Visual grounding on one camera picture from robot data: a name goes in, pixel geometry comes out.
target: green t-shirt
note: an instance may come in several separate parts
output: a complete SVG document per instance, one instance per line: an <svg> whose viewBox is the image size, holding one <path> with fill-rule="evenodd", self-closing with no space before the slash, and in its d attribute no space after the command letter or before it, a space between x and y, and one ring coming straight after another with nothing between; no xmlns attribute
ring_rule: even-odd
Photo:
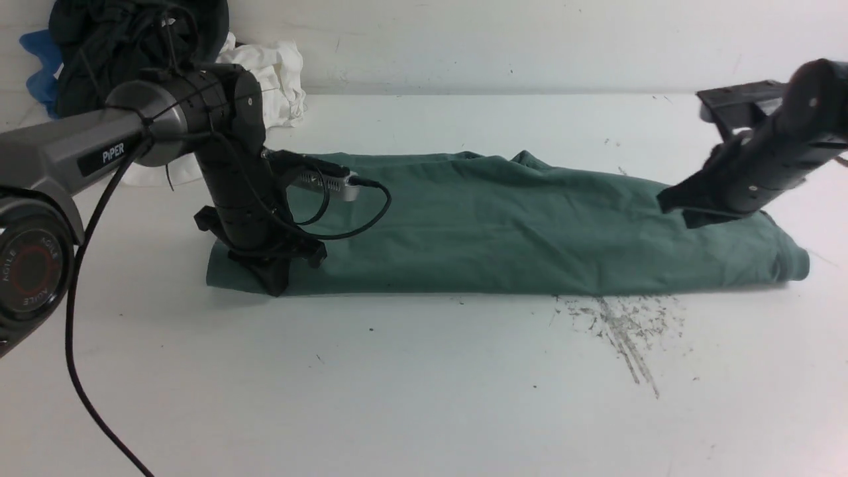
<svg viewBox="0 0 848 477"><path fill-rule="evenodd" d="M473 153L328 154L323 160L382 182L387 215L360 236L327 242L320 268L292 264L285 295L498 293L647 295L802 280L805 250L765 214L689 230L662 214L658 182ZM321 195L289 188L295 218ZM333 201L313 233L342 233L382 207L378 190ZM217 244L211 286L262 292Z"/></svg>

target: pile of clothes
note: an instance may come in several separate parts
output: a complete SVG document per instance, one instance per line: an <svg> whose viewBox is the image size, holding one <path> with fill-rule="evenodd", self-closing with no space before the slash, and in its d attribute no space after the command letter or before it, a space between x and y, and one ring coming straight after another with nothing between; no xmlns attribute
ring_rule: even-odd
<svg viewBox="0 0 848 477"><path fill-rule="evenodd" d="M101 108L112 89L137 79L141 69L168 66L174 54L180 61L244 66L262 88L265 127L297 126L305 99L297 45L237 43L229 24L226 0L57 0L48 29L20 38L42 62L26 87L51 118L79 115ZM174 184L201 177L191 154L172 162L169 173ZM124 183L165 185L167 176L164 168L133 165Z"/></svg>

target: white table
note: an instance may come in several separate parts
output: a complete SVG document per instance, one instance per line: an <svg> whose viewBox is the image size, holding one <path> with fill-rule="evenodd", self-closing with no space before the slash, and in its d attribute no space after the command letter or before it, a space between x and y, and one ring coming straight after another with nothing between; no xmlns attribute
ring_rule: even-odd
<svg viewBox="0 0 848 477"><path fill-rule="evenodd" d="M302 127L268 145L528 149L671 183L718 140L690 96L309 106ZM79 196L84 215L101 191ZM84 266L78 368L106 421L162 476L848 475L847 199L848 170L830 164L769 207L813 253L804 282L608 299L634 321L622 353L595 335L591 299L208 288L213 238L192 222L204 185L124 187ZM75 397L63 326L57 312L0 361L0 474L136 475Z"/></svg>

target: dirt mark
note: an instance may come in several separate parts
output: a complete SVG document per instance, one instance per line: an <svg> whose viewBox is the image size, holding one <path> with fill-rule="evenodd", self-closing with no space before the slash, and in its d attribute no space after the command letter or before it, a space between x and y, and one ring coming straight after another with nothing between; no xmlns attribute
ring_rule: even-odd
<svg viewBox="0 0 848 477"><path fill-rule="evenodd" d="M686 308L670 295L622 298L557 297L572 319L572 329L601 338L623 357L636 384L647 383L659 399L660 391L651 374L646 351L654 349L692 351L682 344Z"/></svg>

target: robotic arm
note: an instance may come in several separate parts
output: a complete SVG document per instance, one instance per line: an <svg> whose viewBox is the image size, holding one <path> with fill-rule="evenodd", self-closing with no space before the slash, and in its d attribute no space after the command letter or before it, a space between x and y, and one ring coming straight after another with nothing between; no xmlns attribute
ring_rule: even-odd
<svg viewBox="0 0 848 477"><path fill-rule="evenodd" d="M193 152L215 204L195 222L270 295L287 287L292 259L318 267L326 257L321 239L338 238L300 228L285 187L322 191L323 210L331 196L350 201L359 187L382 188L385 213L390 200L380 184L264 149L261 93L238 65L148 70L118 86L104 109L0 134L0 356L37 328L69 287L74 246L85 241L73 196L127 161L163 166Z"/></svg>
<svg viewBox="0 0 848 477"><path fill-rule="evenodd" d="M848 63L820 59L789 84L763 81L698 93L724 143L657 199L689 228L747 217L848 149Z"/></svg>
<svg viewBox="0 0 848 477"><path fill-rule="evenodd" d="M848 149L848 64L802 66L788 85L774 81L699 93L703 116L724 143L703 169L657 197L664 212L682 209L690 228L760 210L804 176ZM134 160L163 166L193 152L215 207L194 218L230 249L270 295L287 287L288 266L318 267L323 239L364 231L388 208L380 184L347 168L263 148L261 91L237 65L201 65L186 73L147 70L118 86L104 109L0 134L0 356L56 308L85 240L72 197ZM356 198L381 188L386 206L352 233L316 236L288 209L285 187Z"/></svg>

